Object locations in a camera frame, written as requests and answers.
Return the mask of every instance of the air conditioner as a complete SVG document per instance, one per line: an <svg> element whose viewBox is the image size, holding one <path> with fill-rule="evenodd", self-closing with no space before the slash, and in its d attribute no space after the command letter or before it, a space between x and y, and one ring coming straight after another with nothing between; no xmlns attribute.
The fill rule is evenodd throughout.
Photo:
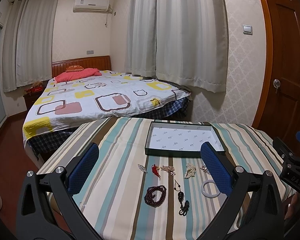
<svg viewBox="0 0 300 240"><path fill-rule="evenodd" d="M109 0L75 0L73 12L107 12Z"/></svg>

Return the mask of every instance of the jewelry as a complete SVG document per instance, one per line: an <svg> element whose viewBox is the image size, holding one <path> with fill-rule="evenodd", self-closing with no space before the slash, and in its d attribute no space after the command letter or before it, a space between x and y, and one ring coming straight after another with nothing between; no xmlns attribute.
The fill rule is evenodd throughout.
<svg viewBox="0 0 300 240"><path fill-rule="evenodd" d="M147 169L146 169L144 166L142 166L141 164L138 164L138 167L139 167L139 169L142 170L143 172L148 173Z"/></svg>
<svg viewBox="0 0 300 240"><path fill-rule="evenodd" d="M151 169L152 169L153 174L160 178L160 175L159 175L159 173L158 173L159 166L156 166L155 164L153 164L153 165L151 166Z"/></svg>
<svg viewBox="0 0 300 240"><path fill-rule="evenodd" d="M160 199L158 201L153 200L153 198L156 195L153 195L152 193L155 191L161 191L161 193L162 193L160 196ZM147 193L144 197L144 200L147 205L152 206L152 207L158 207L164 202L166 195L167 195L167 189L164 185L149 187L147 189Z"/></svg>
<svg viewBox="0 0 300 240"><path fill-rule="evenodd" d="M206 184L208 184L208 183L213 183L214 185L216 185L216 183L214 182L213 179L208 179L208 180L206 180L206 181L203 182L202 185L201 185L201 193L202 193L205 197L208 197L208 198L215 198L215 197L219 196L219 195L220 195L220 191L218 190L217 185L216 185L216 192L217 192L217 193L215 193L215 194L210 194L209 192L207 192L207 191L204 190L204 186L205 186Z"/></svg>
<svg viewBox="0 0 300 240"><path fill-rule="evenodd" d="M174 167L173 166L161 166L160 167L162 171L169 172L170 175L174 176L176 173L174 172Z"/></svg>
<svg viewBox="0 0 300 240"><path fill-rule="evenodd" d="M193 164L191 164L191 163L187 163L186 167L187 167L187 171L185 173L184 178L185 179L189 179L190 177L194 177L195 170L196 170L195 166Z"/></svg>
<svg viewBox="0 0 300 240"><path fill-rule="evenodd" d="M200 168L201 170L203 170L205 173L207 173L208 175L211 175L210 172L208 171L208 168L206 165L202 165L202 167Z"/></svg>
<svg viewBox="0 0 300 240"><path fill-rule="evenodd" d="M185 196L185 194L181 191L180 185L179 185L179 183L176 180L174 180L174 190L178 191L178 200L179 200L179 202L181 204L179 215L180 216L185 216L188 213L190 203L189 203L189 201L186 200L185 201L185 205L183 206L182 201L183 201L183 197Z"/></svg>

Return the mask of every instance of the red tassel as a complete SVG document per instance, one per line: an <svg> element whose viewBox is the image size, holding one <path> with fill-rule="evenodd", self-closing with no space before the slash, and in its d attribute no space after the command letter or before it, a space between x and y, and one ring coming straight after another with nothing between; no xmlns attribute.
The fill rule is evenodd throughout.
<svg viewBox="0 0 300 240"><path fill-rule="evenodd" d="M158 173L157 166L155 166L155 164L151 166L151 169L152 169L153 174L160 178L160 174Z"/></svg>

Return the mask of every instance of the white curtain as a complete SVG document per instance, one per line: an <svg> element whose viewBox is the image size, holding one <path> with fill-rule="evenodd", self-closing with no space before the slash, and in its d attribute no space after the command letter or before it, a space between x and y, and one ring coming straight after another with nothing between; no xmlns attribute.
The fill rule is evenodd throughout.
<svg viewBox="0 0 300 240"><path fill-rule="evenodd" d="M21 18L21 12L26 0L15 0L10 9L2 51L2 86L4 92L17 89L16 84L16 48L17 33Z"/></svg>
<svg viewBox="0 0 300 240"><path fill-rule="evenodd" d="M26 0L17 39L17 87L52 78L52 32L57 3L58 0Z"/></svg>
<svg viewBox="0 0 300 240"><path fill-rule="evenodd" d="M130 0L126 72L154 76L156 46L156 0Z"/></svg>
<svg viewBox="0 0 300 240"><path fill-rule="evenodd" d="M134 10L134 20L145 13ZM224 0L156 0L155 15L156 38L148 47L156 45L157 78L212 92L226 91L228 33ZM138 44L143 40L133 32L132 47L135 41ZM126 70L130 64L131 73L139 74L133 66L140 65L128 59Z"/></svg>

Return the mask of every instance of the wooden floor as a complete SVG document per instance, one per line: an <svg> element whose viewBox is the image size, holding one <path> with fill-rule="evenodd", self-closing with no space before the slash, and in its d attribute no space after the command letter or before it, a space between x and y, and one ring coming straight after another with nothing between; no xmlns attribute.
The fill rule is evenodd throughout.
<svg viewBox="0 0 300 240"><path fill-rule="evenodd" d="M16 212L20 189L27 171L38 168L23 147L22 125L25 113L7 119L0 131L0 218L12 233L16 230ZM59 214L54 213L61 228L68 230Z"/></svg>

